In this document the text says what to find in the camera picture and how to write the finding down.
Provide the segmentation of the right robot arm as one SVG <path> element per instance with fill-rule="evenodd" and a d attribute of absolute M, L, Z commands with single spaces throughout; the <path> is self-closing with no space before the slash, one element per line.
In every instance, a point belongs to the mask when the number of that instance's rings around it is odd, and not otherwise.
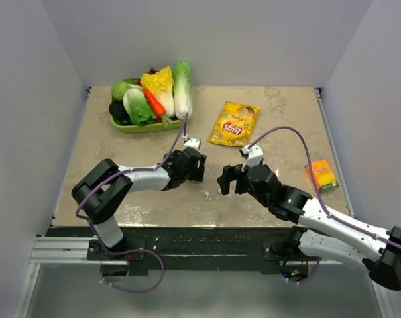
<path fill-rule="evenodd" d="M 287 258 L 335 260 L 367 270 L 372 281 L 387 289 L 401 290 L 401 227 L 376 227 L 329 208 L 282 184 L 265 164 L 225 166 L 217 179 L 223 195 L 229 194 L 231 182 L 236 183 L 237 194 L 248 193 L 277 218 L 305 227 L 283 244 Z"/>

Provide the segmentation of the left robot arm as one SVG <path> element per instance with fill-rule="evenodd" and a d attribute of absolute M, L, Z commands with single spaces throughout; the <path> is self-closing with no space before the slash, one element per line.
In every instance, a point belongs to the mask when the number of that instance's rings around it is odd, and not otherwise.
<path fill-rule="evenodd" d="M 168 191 L 186 181 L 202 182 L 206 160 L 205 154 L 191 147 L 171 152 L 161 166 L 130 168 L 104 159 L 74 186 L 71 196 L 102 241 L 104 255 L 118 260 L 125 253 L 125 243 L 115 212 L 126 195 L 147 190 Z"/>

